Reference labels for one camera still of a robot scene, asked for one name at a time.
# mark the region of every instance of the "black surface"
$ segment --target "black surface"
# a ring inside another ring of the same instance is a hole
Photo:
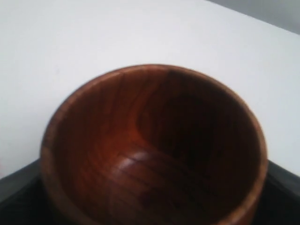
[[[10,175],[9,179],[19,177],[24,171]],[[0,180],[0,189],[3,182],[5,179]],[[0,225],[53,224],[39,175],[0,203]],[[253,225],[300,225],[299,177],[270,162]]]

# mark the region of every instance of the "white table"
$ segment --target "white table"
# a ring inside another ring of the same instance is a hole
[[[38,159],[50,116],[79,85],[141,63],[231,87],[270,160],[300,175],[300,36],[203,0],[0,0],[0,177]]]

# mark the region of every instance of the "reddish-brown wood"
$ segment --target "reddish-brown wood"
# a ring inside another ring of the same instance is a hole
[[[267,168],[262,130],[230,89],[166,65],[75,91],[41,148],[55,208],[78,225],[248,225]]]

